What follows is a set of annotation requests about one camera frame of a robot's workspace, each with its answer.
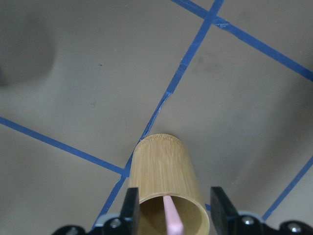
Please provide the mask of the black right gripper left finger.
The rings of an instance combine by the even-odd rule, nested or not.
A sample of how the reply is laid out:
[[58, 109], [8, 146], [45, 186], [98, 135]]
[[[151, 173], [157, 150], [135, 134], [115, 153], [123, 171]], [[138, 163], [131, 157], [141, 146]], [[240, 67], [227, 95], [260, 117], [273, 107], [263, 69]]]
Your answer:
[[98, 235], [136, 235], [140, 206], [138, 188], [128, 188], [119, 214], [103, 215], [97, 220]]

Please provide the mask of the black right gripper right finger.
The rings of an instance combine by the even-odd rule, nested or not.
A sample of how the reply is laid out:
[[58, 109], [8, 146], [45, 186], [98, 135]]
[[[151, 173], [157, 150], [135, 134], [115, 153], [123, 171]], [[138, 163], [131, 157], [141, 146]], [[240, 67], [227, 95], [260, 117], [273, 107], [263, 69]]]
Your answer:
[[222, 187], [210, 189], [211, 219], [219, 235], [263, 235], [263, 221], [252, 212], [238, 211]]

